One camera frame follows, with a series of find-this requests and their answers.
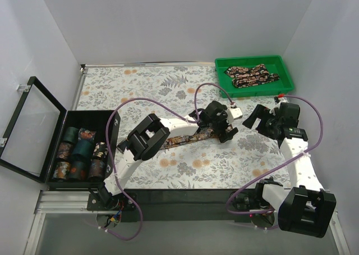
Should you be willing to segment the cat print brown tie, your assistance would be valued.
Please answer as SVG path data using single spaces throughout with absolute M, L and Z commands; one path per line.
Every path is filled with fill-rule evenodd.
M 207 139 L 219 139 L 218 134 L 211 127 L 199 128 L 192 135 L 176 136 L 171 136 L 168 128 L 165 127 L 137 127 L 117 145 L 117 149 L 121 153 L 129 150 L 134 156 L 140 156 L 143 153 L 156 154 L 159 150 L 179 147 Z

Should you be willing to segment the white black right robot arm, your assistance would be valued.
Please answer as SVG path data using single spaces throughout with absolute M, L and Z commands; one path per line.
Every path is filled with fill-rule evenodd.
M 254 203 L 259 208 L 272 206 L 278 213 L 278 225 L 290 231 L 322 238 L 326 234 L 336 207 L 335 195 L 324 190 L 319 182 L 308 149 L 308 137 L 298 127 L 300 107 L 297 104 L 279 102 L 273 109 L 258 104 L 243 122 L 252 128 L 259 120 L 259 134 L 278 143 L 287 167 L 291 190 L 273 178 L 260 180 L 255 186 Z

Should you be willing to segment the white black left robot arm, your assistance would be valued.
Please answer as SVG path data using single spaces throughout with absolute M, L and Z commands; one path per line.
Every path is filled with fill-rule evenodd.
M 165 143 L 176 147 L 180 139 L 191 139 L 210 130 L 221 143 L 232 140 L 238 133 L 232 124 L 243 113 L 234 103 L 230 107 L 212 101 L 205 109 L 196 109 L 188 115 L 174 114 L 175 118 L 160 118 L 156 114 L 147 115 L 125 138 L 125 148 L 118 163 L 110 155 L 112 172 L 98 188 L 100 203 L 107 210 L 119 205 L 119 194 L 125 194 L 124 188 L 144 161 L 152 159 Z

